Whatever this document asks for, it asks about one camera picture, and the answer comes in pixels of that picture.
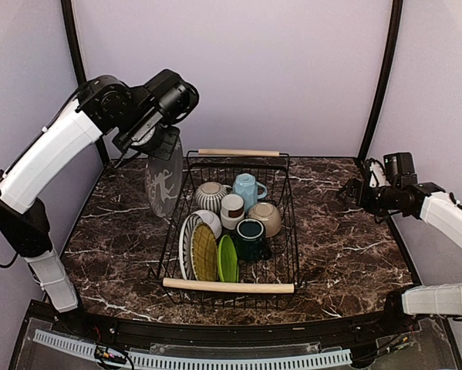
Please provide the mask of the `light blue faceted mug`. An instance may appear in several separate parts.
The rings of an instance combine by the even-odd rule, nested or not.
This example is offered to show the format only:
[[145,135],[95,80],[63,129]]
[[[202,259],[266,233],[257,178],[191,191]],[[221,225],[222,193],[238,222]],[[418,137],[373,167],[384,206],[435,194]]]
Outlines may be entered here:
[[245,213],[268,195],[267,187],[259,183],[250,173],[238,174],[234,180],[232,191],[243,199]]

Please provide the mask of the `grey patterned glass plate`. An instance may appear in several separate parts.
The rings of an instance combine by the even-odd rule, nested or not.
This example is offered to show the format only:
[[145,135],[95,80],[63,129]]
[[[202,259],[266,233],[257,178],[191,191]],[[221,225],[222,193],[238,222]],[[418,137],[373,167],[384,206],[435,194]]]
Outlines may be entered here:
[[154,156],[147,158],[145,187],[150,207],[158,217],[166,217],[173,211],[183,179],[183,147],[177,139],[169,160]]

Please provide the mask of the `white black striped plate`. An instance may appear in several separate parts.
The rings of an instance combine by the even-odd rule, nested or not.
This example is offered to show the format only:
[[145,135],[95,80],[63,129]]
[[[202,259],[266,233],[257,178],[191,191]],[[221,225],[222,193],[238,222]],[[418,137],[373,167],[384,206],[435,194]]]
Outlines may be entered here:
[[201,222],[201,218],[195,214],[190,214],[183,222],[179,236],[179,264],[182,278],[193,280],[194,272],[191,263],[191,240],[194,228]]

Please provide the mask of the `green plate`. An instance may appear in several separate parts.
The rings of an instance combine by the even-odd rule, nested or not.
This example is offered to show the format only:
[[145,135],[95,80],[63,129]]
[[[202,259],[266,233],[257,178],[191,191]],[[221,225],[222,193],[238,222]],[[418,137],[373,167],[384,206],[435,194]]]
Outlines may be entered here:
[[238,256],[231,237],[225,234],[218,245],[218,276],[221,282],[238,282]]

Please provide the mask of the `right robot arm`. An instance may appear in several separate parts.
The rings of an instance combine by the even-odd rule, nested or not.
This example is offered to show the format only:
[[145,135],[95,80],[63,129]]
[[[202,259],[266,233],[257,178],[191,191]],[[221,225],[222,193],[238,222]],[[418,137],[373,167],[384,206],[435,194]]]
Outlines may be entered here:
[[[422,225],[412,232],[409,222],[403,226],[403,236],[409,241],[422,241],[423,229],[430,238],[417,249],[416,264],[419,267],[443,267],[443,248],[462,258],[462,203],[453,193],[435,183],[418,183],[403,188],[392,185],[371,186],[356,178],[348,180],[336,192],[337,198],[350,207],[386,219],[394,213],[413,217]],[[392,305],[377,318],[377,327],[386,335],[392,335],[406,324],[407,315],[449,316],[462,319],[462,273],[448,282],[437,280],[435,273],[423,272],[423,282],[414,288],[404,288],[389,301]]]

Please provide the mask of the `yellow waffle pattern plate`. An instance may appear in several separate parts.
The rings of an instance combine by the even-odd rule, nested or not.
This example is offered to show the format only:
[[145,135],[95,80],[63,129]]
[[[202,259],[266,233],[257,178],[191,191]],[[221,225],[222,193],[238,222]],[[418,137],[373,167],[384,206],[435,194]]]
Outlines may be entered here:
[[191,264],[197,281],[216,281],[218,277],[218,247],[212,229],[198,224],[191,237]]

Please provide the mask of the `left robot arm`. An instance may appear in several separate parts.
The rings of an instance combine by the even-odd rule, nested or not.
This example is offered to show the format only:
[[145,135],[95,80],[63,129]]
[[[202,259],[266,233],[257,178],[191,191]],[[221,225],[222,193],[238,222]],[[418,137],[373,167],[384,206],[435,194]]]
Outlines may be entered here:
[[135,150],[169,160],[180,135],[177,124],[199,99],[197,89],[170,69],[133,87],[111,75],[98,76],[81,85],[0,172],[0,232],[33,270],[74,335],[87,335],[93,320],[79,308],[81,300],[50,239],[39,194],[73,158],[112,130],[118,131],[113,144],[121,153]]

